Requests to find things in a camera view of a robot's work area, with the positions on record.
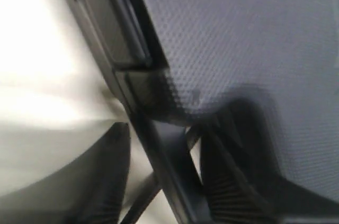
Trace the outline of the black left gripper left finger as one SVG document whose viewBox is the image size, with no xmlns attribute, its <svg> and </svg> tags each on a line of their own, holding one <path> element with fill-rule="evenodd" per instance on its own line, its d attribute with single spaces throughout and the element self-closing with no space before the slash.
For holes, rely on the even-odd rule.
<svg viewBox="0 0 339 224">
<path fill-rule="evenodd" d="M 75 204 L 63 223 L 118 223 L 130 167 L 130 131 L 116 122 L 86 152 L 60 170 L 71 178 Z"/>
</svg>

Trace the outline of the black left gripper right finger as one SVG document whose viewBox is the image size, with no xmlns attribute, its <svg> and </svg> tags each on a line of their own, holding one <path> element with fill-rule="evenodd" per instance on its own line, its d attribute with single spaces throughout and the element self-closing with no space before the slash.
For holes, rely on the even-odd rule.
<svg viewBox="0 0 339 224">
<path fill-rule="evenodd" d="M 282 176 L 250 101 L 230 102 L 205 127 L 200 168 L 216 223 L 338 223 L 338 203 Z"/>
</svg>

